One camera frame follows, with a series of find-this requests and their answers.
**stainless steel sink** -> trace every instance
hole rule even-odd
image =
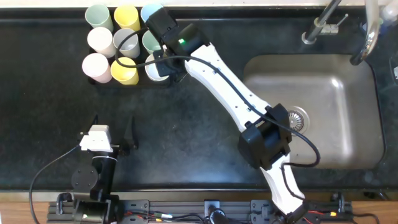
[[[248,62],[244,83],[271,106],[289,110],[290,125],[318,148],[318,168],[367,169],[384,154],[373,72],[350,55],[261,55]],[[294,162],[315,160],[293,137]]]

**white backsplash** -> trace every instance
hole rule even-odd
[[[379,0],[385,5],[391,0]],[[324,6],[330,0],[0,0],[0,7],[88,7],[92,4],[118,6],[131,2],[143,6],[159,2],[165,6]],[[363,6],[364,0],[342,0],[340,6]]]

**black countertop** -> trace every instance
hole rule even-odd
[[[182,24],[195,23],[239,77],[262,54],[352,54],[363,44],[358,24],[364,9],[336,36],[315,45],[300,39],[320,9],[175,9]],[[142,189],[266,190],[258,170],[237,150],[239,131],[227,111],[192,77],[168,89],[98,89],[81,62],[89,49],[84,9],[12,10],[0,19],[0,190],[26,190],[35,173],[76,144],[94,114],[101,124],[124,129],[136,117],[140,148],[120,157],[115,191]],[[294,169],[303,190],[398,189],[398,28],[391,29],[367,61],[374,69],[386,152],[372,170]],[[71,189],[87,152],[73,152],[38,178],[37,190]]]

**light pink cup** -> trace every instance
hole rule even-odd
[[[106,57],[99,53],[89,54],[81,65],[83,72],[100,83],[111,81],[111,68]]]

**chrome faucet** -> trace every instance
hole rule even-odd
[[[322,14],[314,20],[310,30],[303,33],[302,40],[305,44],[314,44],[317,40],[317,36],[324,34],[324,30],[327,28],[326,21],[329,19],[330,15],[337,8],[340,2],[341,0],[332,0]],[[350,58],[349,61],[352,65],[359,65],[372,52],[379,35],[380,23],[378,0],[365,0],[365,7],[367,19],[365,43],[358,53],[353,54],[353,56]],[[333,29],[338,29],[338,26],[332,25],[330,27],[332,29],[332,34],[336,34],[338,32],[338,30],[333,31]]]

